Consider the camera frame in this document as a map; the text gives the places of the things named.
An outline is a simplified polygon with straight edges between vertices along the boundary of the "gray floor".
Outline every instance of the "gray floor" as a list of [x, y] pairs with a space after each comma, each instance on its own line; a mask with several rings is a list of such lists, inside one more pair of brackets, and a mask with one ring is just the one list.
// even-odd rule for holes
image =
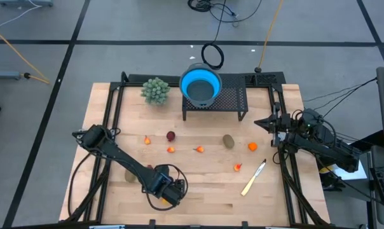
[[[70, 40], [84, 0], [54, 1], [54, 7], [33, 10], [2, 27], [0, 33], [8, 39]], [[243, 18], [253, 11], [257, 1], [229, 0], [227, 4]], [[364, 4], [384, 42], [384, 0], [364, 0]], [[239, 27], [222, 24], [218, 40], [263, 41], [277, 5], [278, 1], [263, 0], [259, 11]], [[0, 7], [0, 23], [25, 9]], [[216, 29], [217, 21], [209, 13], [190, 10], [186, 0], [92, 0], [78, 39], [211, 40]], [[374, 42], [356, 0], [286, 1], [270, 40]], [[33, 80], [0, 80], [0, 226], [67, 50], [67, 45], [15, 47], [51, 79], [51, 85]], [[76, 149], [71, 132], [82, 125], [93, 82], [116, 81], [122, 71], [179, 75], [200, 61], [200, 48], [76, 45], [13, 225], [57, 222]], [[258, 64], [262, 46], [222, 49], [226, 60], [219, 72], [246, 73]], [[213, 50], [208, 50], [208, 59], [219, 61]], [[377, 47], [269, 46], [263, 71], [283, 71], [287, 82], [299, 84], [303, 99], [309, 99], [374, 78], [379, 66], [384, 62]], [[33, 73], [6, 45], [0, 45], [0, 70]], [[305, 106], [315, 108], [327, 101]], [[328, 120], [338, 132], [356, 138], [380, 130], [376, 84], [355, 92], [329, 114]], [[364, 202], [337, 193], [326, 193], [326, 199], [333, 223], [355, 227], [367, 222]]]

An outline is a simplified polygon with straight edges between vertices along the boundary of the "red fruit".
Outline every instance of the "red fruit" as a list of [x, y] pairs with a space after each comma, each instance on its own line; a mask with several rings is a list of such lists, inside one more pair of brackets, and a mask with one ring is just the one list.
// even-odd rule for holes
[[168, 141], [173, 141], [175, 139], [175, 133], [173, 131], [170, 131], [167, 133], [167, 139]]

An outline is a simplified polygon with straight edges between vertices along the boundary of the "knife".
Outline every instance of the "knife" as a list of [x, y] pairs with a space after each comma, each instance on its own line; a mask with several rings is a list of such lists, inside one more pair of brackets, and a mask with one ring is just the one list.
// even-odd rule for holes
[[258, 167], [256, 173], [253, 175], [253, 177], [250, 179], [250, 181], [247, 183], [247, 185], [245, 186], [245, 188], [243, 189], [242, 191], [242, 196], [245, 196], [247, 194], [247, 192], [249, 192], [250, 188], [251, 188], [251, 185], [253, 184], [254, 180], [256, 177], [258, 177], [258, 175], [260, 174], [260, 172], [263, 170], [264, 166], [266, 165], [266, 161], [267, 159], [264, 159], [263, 162], [261, 163], [261, 165]]

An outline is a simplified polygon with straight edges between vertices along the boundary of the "wooden table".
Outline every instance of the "wooden table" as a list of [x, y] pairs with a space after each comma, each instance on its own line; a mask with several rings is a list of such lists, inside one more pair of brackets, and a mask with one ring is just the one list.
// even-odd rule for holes
[[[93, 84], [83, 128], [102, 123], [108, 89], [108, 83]], [[298, 85], [283, 85], [283, 89], [287, 111], [292, 113], [295, 109], [303, 109]], [[178, 88], [171, 89], [168, 102], [162, 107], [147, 105], [140, 96], [140, 90], [139, 87], [124, 89], [118, 124], [121, 134], [116, 142], [143, 165], [172, 163], [178, 166], [188, 179], [189, 191], [175, 209], [167, 212], [153, 210], [145, 194], [141, 193], [141, 185], [127, 183], [125, 169], [113, 162], [102, 223], [146, 225], [150, 219], [155, 219], [157, 225], [237, 226], [242, 221], [248, 221], [250, 226], [289, 226], [280, 166], [272, 160], [276, 149], [270, 147], [271, 135], [253, 124], [254, 120], [271, 114], [266, 89], [247, 89], [249, 112], [243, 121], [237, 121], [236, 114], [229, 112], [188, 112], [187, 120], [183, 121], [182, 94]], [[165, 137], [169, 130], [177, 135], [173, 143]], [[222, 136], [225, 134], [233, 136], [233, 149], [223, 146]], [[144, 144], [145, 135], [150, 137], [150, 145]], [[250, 142], [257, 143], [257, 151], [249, 151], [247, 144]], [[167, 153], [169, 146], [173, 146], [176, 152]], [[203, 146], [205, 152], [193, 150], [197, 146]], [[78, 147], [72, 171], [86, 155], [87, 152]], [[265, 158], [267, 164], [264, 170], [248, 194], [241, 196], [240, 192]], [[297, 153], [296, 158], [305, 197], [322, 219], [329, 222], [315, 159], [305, 151]], [[93, 162], [94, 157], [91, 156], [76, 174], [73, 209], [87, 194]], [[233, 170], [236, 163], [243, 163], [240, 172]], [[176, 177], [177, 173], [171, 172], [170, 175]], [[295, 195], [292, 196], [296, 221], [300, 222], [298, 203]], [[91, 219], [95, 218], [98, 199], [93, 200]], [[152, 201], [158, 207], [167, 206], [154, 197]], [[65, 218], [67, 195], [60, 213], [60, 219]]]

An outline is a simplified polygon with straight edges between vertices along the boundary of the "wooden knife handle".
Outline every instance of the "wooden knife handle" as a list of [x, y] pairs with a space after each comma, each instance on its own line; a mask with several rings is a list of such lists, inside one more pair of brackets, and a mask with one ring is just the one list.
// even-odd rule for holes
[[245, 196], [245, 195], [249, 192], [249, 190], [250, 190], [250, 188], [251, 188], [251, 185], [253, 184], [255, 178], [256, 178], [256, 177], [253, 176], [253, 177], [250, 179], [250, 181], [247, 183], [247, 185], [244, 187], [244, 189], [243, 189], [243, 191], [242, 191], [242, 193], [241, 193], [242, 196]]

